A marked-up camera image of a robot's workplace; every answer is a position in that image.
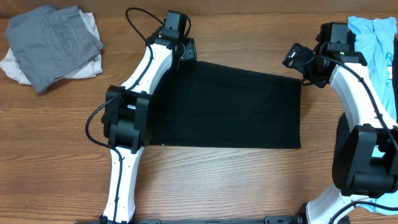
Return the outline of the black polo shirt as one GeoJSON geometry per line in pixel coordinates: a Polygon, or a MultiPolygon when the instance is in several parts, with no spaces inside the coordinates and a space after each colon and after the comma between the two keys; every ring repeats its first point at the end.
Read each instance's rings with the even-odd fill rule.
{"type": "Polygon", "coordinates": [[[166,146],[297,149],[298,79],[184,61],[160,90],[150,143],[166,146]]]}

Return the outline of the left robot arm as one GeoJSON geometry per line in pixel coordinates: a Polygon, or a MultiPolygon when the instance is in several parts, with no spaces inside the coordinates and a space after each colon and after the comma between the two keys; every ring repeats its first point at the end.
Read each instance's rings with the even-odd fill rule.
{"type": "Polygon", "coordinates": [[[194,41],[188,36],[190,28],[186,14],[169,11],[160,27],[145,38],[146,51],[132,75],[106,92],[101,122],[111,153],[111,178],[100,223],[134,221],[134,193],[146,145],[150,100],[162,78],[174,71],[181,59],[197,57],[194,41]]]}

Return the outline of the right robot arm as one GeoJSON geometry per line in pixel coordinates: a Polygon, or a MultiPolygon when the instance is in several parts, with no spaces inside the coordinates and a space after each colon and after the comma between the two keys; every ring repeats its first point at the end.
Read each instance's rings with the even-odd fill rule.
{"type": "Polygon", "coordinates": [[[330,85],[335,90],[349,135],[335,149],[332,184],[295,215],[268,216],[265,223],[349,223],[348,214],[358,205],[397,210],[373,202],[397,191],[397,123],[376,95],[367,61],[355,51],[348,25],[322,24],[316,40],[314,49],[295,43],[282,63],[303,75],[302,85],[330,85]]]}

